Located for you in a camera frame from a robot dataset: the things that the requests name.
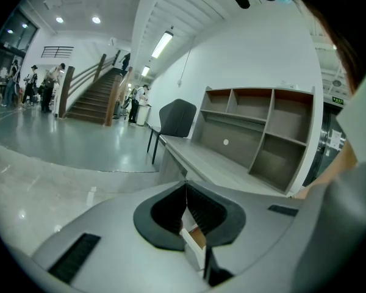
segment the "exit sign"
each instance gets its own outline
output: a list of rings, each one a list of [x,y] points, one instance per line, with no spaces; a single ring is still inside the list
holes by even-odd
[[[344,100],[343,99],[335,98],[334,96],[332,97],[332,102],[344,105]]]

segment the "black chair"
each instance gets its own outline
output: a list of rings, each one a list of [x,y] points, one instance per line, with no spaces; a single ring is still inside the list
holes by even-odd
[[[196,113],[196,106],[182,99],[167,104],[159,112],[161,128],[151,127],[151,137],[149,138],[148,149],[151,146],[153,132],[156,134],[156,144],[154,145],[152,164],[156,157],[157,145],[161,134],[165,136],[185,138],[190,133]]]

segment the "floor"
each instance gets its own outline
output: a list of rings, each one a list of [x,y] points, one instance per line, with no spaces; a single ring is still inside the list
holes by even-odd
[[[103,127],[71,118],[42,114],[38,106],[15,111],[0,107],[0,145],[45,162],[103,172],[157,172],[163,156],[159,144],[152,165],[155,137],[146,152],[150,130],[115,120]]]
[[[149,135],[121,120],[107,128],[0,109],[2,239],[31,255],[92,206],[155,186],[163,146],[152,165]]]

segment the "gray shelf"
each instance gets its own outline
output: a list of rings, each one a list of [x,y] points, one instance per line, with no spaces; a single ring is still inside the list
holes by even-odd
[[[249,115],[266,119],[270,108],[272,89],[240,88],[233,89],[229,99],[228,113]]]
[[[260,144],[264,126],[260,125],[261,129],[243,127],[239,125],[241,123],[220,121],[222,118],[224,117],[206,117],[196,142],[244,166],[248,172]]]
[[[313,95],[274,90],[275,102],[266,131],[306,143],[312,118]]]
[[[251,121],[253,123],[262,124],[262,125],[266,124],[266,119],[263,119],[263,118],[257,118],[257,117],[252,117],[252,116],[239,115],[239,114],[232,114],[232,113],[225,113],[225,112],[215,112],[213,110],[201,110],[201,112],[204,112],[207,114],[214,114],[214,115],[234,118],[237,120]]]
[[[231,89],[210,90],[205,93],[202,108],[215,112],[226,112]]]
[[[286,193],[305,149],[305,146],[298,143],[265,134],[262,148],[249,173],[278,191]]]
[[[286,194],[306,152],[313,105],[313,94],[294,90],[207,88],[192,140]]]
[[[280,138],[282,140],[286,140],[286,141],[295,143],[295,144],[300,145],[302,147],[306,147],[306,143],[301,142],[301,141],[298,141],[298,140],[295,140],[295,139],[291,139],[289,137],[281,136],[279,134],[275,134],[275,133],[270,132],[270,131],[265,131],[265,134],[268,134],[269,136],[277,137],[277,138]]]

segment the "staircase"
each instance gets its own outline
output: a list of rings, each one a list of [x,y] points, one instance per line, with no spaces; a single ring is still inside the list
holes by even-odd
[[[120,73],[120,69],[113,68],[103,75],[73,104],[66,117],[103,124],[114,79]]]

